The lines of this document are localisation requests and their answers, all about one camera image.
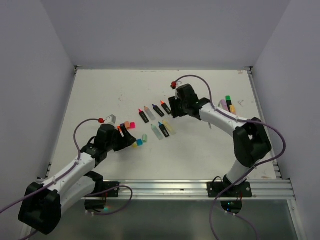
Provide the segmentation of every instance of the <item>cable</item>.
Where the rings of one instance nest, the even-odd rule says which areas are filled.
[[[132,188],[129,187],[129,186],[126,186],[126,185],[115,186],[115,187],[109,188],[108,190],[105,190],[105,191],[88,194],[88,195],[85,196],[85,197],[98,196],[98,195],[105,194],[105,193],[108,193],[108,192],[110,192],[110,191],[112,191],[112,190],[120,189],[120,188],[129,189],[130,192],[131,192],[130,198],[129,198],[129,200],[126,202],[125,205],[123,205],[123,206],[120,207],[119,209],[117,209],[117,210],[115,210],[115,211],[111,211],[111,212],[106,212],[106,213],[103,213],[103,212],[91,212],[91,213],[93,213],[94,215],[99,215],[99,216],[108,216],[108,215],[116,214],[116,213],[122,211],[123,209],[125,209],[125,208],[129,205],[129,203],[131,202],[131,199],[132,199],[132,197],[133,197],[133,195],[134,195],[134,191],[132,190]]]
[[[248,170],[248,172],[246,172],[244,175],[242,175],[238,180],[236,180],[234,183],[232,183],[232,184],[231,184],[230,186],[228,186],[226,189],[224,189],[223,191],[221,191],[221,192],[215,197],[215,199],[213,200],[213,203],[212,203],[212,206],[211,206],[211,209],[210,209],[210,213],[209,213],[210,228],[211,228],[211,231],[212,231],[214,237],[215,237],[217,240],[220,240],[220,238],[218,237],[218,235],[217,235],[217,233],[216,233],[216,231],[215,231],[215,229],[214,229],[213,221],[212,221],[212,215],[213,215],[214,207],[215,207],[215,205],[216,205],[216,203],[217,203],[218,198],[219,198],[222,194],[224,194],[225,192],[227,192],[229,189],[231,189],[233,186],[235,186],[235,185],[236,185],[238,182],[240,182],[243,178],[245,178],[246,176],[248,176],[256,167],[258,167],[258,166],[260,166],[260,165],[262,165],[262,164],[266,164],[266,163],[272,162],[273,160],[280,158],[280,157],[285,153],[285,151],[286,151],[287,143],[286,143],[286,140],[285,140],[284,136],[283,136],[277,129],[275,129],[274,127],[270,126],[269,124],[266,124],[266,123],[260,122],[260,121],[237,119],[237,118],[235,118],[235,117],[229,116],[228,114],[224,113],[224,112],[221,111],[219,108],[217,108],[217,107],[214,105],[214,103],[213,103],[211,88],[210,88],[208,82],[207,82],[206,80],[204,80],[202,77],[197,76],[197,75],[192,75],[192,74],[190,74],[190,75],[184,75],[184,76],[179,77],[175,82],[178,82],[179,80],[184,79],[184,78],[188,78],[188,77],[197,78],[197,79],[200,79],[201,81],[204,82],[204,84],[206,85],[206,87],[208,88],[208,91],[209,91],[210,104],[211,104],[212,108],[213,108],[215,111],[217,111],[217,112],[220,113],[221,115],[225,116],[226,118],[229,118],[229,119],[234,120],[234,121],[236,121],[236,122],[240,122],[240,123],[250,123],[250,124],[259,124],[259,125],[263,125],[263,126],[269,128],[269,129],[272,129],[272,130],[273,130],[274,132],[276,132],[276,133],[278,134],[278,136],[281,138],[281,141],[282,141],[282,144],[283,144],[282,151],[281,151],[278,155],[276,155],[276,156],[274,156],[274,157],[272,157],[272,158],[270,158],[270,159],[268,159],[268,160],[264,160],[264,161],[262,161],[262,162],[256,163],[253,167],[251,167],[251,168]],[[254,225],[253,225],[252,223],[250,223],[248,220],[244,219],[243,217],[240,217],[240,216],[237,216],[237,217],[239,217],[239,218],[241,218],[242,220],[246,221],[246,222],[253,228],[253,230],[254,230],[254,232],[255,232],[256,239],[260,239],[260,236],[259,236],[259,234],[258,234],[258,231],[257,231],[257,229],[254,227]]]
[[[76,133],[77,133],[77,130],[79,129],[79,127],[80,127],[82,124],[84,124],[84,123],[86,123],[86,122],[89,122],[89,121],[99,121],[99,120],[98,120],[97,118],[89,118],[89,119],[87,119],[87,120],[84,120],[84,121],[82,121],[78,126],[76,126],[76,128],[75,128],[75,130],[74,130],[74,132],[73,132],[73,141],[74,141],[75,147],[76,147],[76,149],[77,149],[77,151],[78,151],[77,160],[80,160],[81,151],[80,151],[79,145],[78,145],[77,140],[76,140]],[[34,191],[34,192],[32,192],[32,193],[30,193],[30,194],[28,194],[28,195],[26,195],[26,196],[24,196],[24,197],[22,197],[22,198],[20,198],[20,199],[18,199],[18,200],[12,202],[11,204],[5,206],[4,208],[0,209],[0,214],[2,214],[3,212],[5,212],[5,211],[8,210],[9,208],[13,207],[14,205],[16,205],[16,204],[18,204],[18,203],[20,203],[20,202],[22,202],[22,201],[24,201],[24,200],[26,200],[26,199],[34,196],[34,195],[42,192],[43,190],[51,187],[51,186],[54,185],[57,181],[63,179],[66,175],[68,175],[73,169],[75,169],[75,167],[76,167],[77,165],[78,165],[77,162],[75,162],[69,170],[67,170],[64,174],[62,174],[60,177],[58,177],[55,181],[50,182],[49,184],[47,184],[47,185],[43,186],[42,188],[38,189],[37,191]],[[27,237],[30,238],[30,237],[32,237],[33,235],[35,235],[37,232],[38,232],[38,231],[34,231],[34,232],[32,233],[32,235],[30,234],[30,235],[27,236]]]

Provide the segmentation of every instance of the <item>wall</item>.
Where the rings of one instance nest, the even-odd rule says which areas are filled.
[[[0,3],[0,208],[43,176],[73,83],[73,65],[42,4]],[[0,239],[16,240],[20,205],[0,215]]]
[[[318,0],[292,0],[253,68],[266,121],[287,140],[280,170],[292,180],[310,240],[320,234],[319,10]]]
[[[253,66],[290,0],[41,0],[75,65]]]

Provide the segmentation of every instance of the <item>pink block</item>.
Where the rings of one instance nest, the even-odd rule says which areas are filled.
[[[131,129],[135,129],[136,128],[136,124],[134,122],[130,122],[130,128]]]

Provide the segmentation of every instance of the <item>blue block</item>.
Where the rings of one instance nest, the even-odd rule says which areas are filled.
[[[142,146],[142,144],[144,144],[144,143],[143,143],[142,140],[139,138],[139,139],[136,141],[136,144],[138,144],[138,146]]]

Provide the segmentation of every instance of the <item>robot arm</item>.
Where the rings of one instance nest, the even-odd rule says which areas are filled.
[[[18,219],[47,235],[58,225],[62,214],[84,196],[99,193],[104,189],[103,177],[92,170],[107,158],[108,152],[120,151],[131,146],[136,139],[124,125],[120,131],[115,128],[116,117],[109,116],[94,137],[81,149],[68,166],[42,184],[33,182],[25,196],[33,194],[22,202]]]
[[[231,170],[223,178],[223,188],[226,188],[243,176],[255,163],[263,159],[272,149],[269,138],[263,126],[254,123],[243,123],[232,120],[216,111],[207,98],[199,99],[190,84],[173,87],[175,96],[169,98],[173,118],[189,115],[200,121],[215,125],[233,137],[236,161]],[[232,113],[219,109],[225,114],[235,117]],[[246,181],[243,178],[236,186]]]

